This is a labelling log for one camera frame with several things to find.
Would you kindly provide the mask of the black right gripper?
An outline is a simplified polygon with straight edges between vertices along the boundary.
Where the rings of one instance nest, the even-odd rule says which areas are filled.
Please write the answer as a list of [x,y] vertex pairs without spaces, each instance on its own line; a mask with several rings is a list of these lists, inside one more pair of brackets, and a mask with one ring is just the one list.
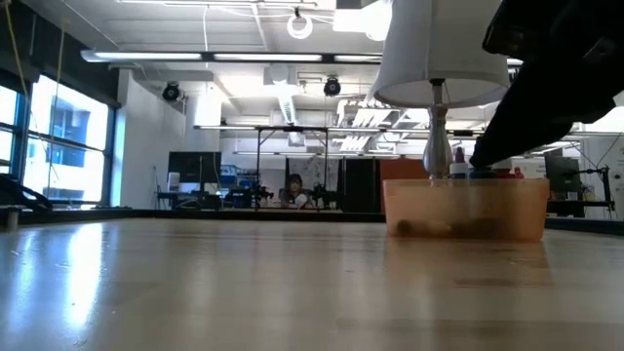
[[477,141],[491,166],[595,122],[624,91],[624,0],[502,0],[482,44],[523,64]]

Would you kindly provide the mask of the large red food colouring bottle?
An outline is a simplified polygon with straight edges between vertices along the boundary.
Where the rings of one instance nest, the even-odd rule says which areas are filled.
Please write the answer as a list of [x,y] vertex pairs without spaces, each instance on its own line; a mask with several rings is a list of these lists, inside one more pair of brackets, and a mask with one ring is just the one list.
[[501,160],[491,166],[496,178],[515,178],[513,162],[510,158]]

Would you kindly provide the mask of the large purple food colouring bottle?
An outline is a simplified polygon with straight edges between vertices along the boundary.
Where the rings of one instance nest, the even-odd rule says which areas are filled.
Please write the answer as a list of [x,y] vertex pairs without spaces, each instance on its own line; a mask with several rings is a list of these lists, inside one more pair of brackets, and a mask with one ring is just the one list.
[[464,148],[458,146],[454,149],[453,161],[449,165],[449,176],[453,179],[465,179],[468,173],[469,164],[465,160]]

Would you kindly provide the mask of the orange translucent plastic bin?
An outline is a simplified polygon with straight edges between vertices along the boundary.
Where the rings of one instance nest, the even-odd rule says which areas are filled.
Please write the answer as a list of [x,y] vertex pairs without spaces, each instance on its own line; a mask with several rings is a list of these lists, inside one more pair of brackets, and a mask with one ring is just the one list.
[[550,185],[546,179],[392,179],[383,182],[388,235],[539,242]]

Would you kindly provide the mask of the black monitor on arm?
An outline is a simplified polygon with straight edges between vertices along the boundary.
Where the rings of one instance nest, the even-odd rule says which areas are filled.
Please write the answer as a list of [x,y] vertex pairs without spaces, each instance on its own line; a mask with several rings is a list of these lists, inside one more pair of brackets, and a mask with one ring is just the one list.
[[580,169],[577,160],[563,156],[546,156],[545,167],[552,191],[581,191]]

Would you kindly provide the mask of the white shade table lamp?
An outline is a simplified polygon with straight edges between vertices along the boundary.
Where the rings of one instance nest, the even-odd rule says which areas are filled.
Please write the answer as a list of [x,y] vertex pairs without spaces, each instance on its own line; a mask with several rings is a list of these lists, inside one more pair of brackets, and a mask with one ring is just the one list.
[[510,87],[507,58],[482,48],[501,0],[393,0],[373,97],[405,109],[426,108],[423,155],[432,178],[449,176],[450,109],[501,100]]

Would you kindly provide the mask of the orange background panel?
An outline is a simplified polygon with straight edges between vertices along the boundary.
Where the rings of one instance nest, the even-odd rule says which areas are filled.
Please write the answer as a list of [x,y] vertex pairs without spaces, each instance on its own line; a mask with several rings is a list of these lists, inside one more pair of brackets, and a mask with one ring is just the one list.
[[410,158],[387,159],[380,161],[380,178],[391,179],[427,179],[428,173],[421,160]]

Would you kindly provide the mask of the person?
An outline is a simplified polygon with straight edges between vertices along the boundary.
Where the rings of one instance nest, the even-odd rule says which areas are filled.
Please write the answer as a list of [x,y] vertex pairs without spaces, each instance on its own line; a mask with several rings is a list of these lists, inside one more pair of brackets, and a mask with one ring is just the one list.
[[306,190],[303,188],[302,178],[299,174],[289,175],[286,188],[280,193],[280,204],[285,209],[311,209],[313,203]]

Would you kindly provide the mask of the long ceiling light bar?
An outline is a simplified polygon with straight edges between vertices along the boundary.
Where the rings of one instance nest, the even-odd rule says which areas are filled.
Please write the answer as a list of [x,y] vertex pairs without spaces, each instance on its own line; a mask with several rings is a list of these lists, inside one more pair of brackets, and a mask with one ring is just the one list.
[[302,54],[269,52],[106,52],[84,50],[84,61],[96,62],[253,62],[253,63],[321,63],[321,64],[379,64],[382,55],[357,54]]

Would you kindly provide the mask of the black background monitor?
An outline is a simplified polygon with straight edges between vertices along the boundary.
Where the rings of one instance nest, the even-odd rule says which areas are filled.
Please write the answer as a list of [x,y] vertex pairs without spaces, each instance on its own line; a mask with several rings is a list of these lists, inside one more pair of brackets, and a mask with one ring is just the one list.
[[220,152],[171,151],[168,172],[179,174],[180,183],[219,183]]

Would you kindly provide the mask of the large blue-framed window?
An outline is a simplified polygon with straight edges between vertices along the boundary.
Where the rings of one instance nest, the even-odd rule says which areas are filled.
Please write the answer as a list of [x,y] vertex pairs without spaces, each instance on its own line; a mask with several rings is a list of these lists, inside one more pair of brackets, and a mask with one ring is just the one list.
[[0,174],[52,201],[101,202],[113,109],[46,75],[30,88],[0,85]]

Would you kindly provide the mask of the black background workstation frame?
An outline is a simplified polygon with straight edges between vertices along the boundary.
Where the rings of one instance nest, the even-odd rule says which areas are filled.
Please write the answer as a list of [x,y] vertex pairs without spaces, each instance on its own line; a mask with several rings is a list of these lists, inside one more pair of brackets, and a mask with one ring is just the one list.
[[[257,131],[257,143],[256,143],[256,152],[255,152],[255,157],[256,157],[256,177],[255,177],[255,183],[256,183],[256,188],[259,188],[259,186],[261,185],[261,176],[260,176],[260,152],[261,152],[261,145],[266,142],[268,139],[270,139],[276,132],[281,131],[284,133],[299,133],[299,134],[312,134],[313,136],[317,137],[317,133],[323,133],[325,135],[324,139],[320,139],[320,142],[323,144],[324,146],[324,152],[323,153],[315,153],[315,155],[317,157],[324,157],[324,179],[323,179],[323,191],[316,191],[313,193],[314,195],[316,195],[317,197],[315,198],[315,205],[316,205],[316,210],[317,212],[320,212],[324,207],[319,207],[319,200],[323,198],[323,196],[326,194],[327,192],[327,183],[328,183],[328,172],[329,172],[329,147],[328,147],[328,143],[329,143],[329,128],[327,127],[310,127],[310,126],[296,126],[296,125],[285,125],[285,126],[256,126],[253,127],[254,131]],[[264,131],[269,131],[269,135],[266,138],[262,137],[262,133]]]

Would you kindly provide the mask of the white ceiling air duct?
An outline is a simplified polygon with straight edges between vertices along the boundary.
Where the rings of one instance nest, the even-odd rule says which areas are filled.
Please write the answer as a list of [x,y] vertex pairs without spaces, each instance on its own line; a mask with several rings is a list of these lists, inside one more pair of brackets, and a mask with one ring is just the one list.
[[272,63],[263,71],[264,92],[276,98],[283,119],[287,125],[296,124],[296,109],[293,98],[301,93],[293,66]]

